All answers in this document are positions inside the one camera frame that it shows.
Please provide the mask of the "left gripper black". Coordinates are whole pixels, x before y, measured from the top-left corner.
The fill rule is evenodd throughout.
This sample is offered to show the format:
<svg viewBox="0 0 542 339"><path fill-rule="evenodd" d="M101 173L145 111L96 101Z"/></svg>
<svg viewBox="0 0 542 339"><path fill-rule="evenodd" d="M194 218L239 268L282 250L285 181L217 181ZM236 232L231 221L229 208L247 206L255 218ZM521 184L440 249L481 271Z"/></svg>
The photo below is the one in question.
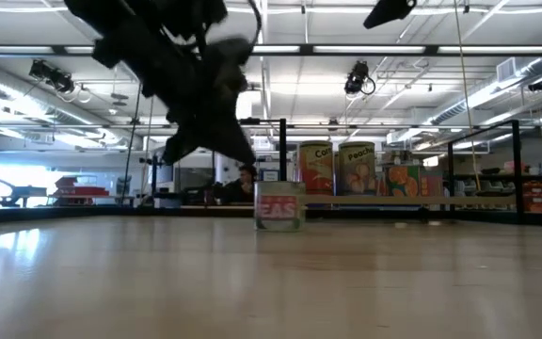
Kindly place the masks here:
<svg viewBox="0 0 542 339"><path fill-rule="evenodd" d="M200 116L234 116L240 93L247 90L242 67L253 51L253 42L244 37L218 40L204 48L197 58L188 53L173 62L180 73L156 75L143 84L142 94L157 97L167 108L166 119L180 124L170 137L162 155L165 164L173 165L194 152L201 144ZM221 120L206 125L203 146L228 158L252 165L256 156L237 120Z"/></svg>

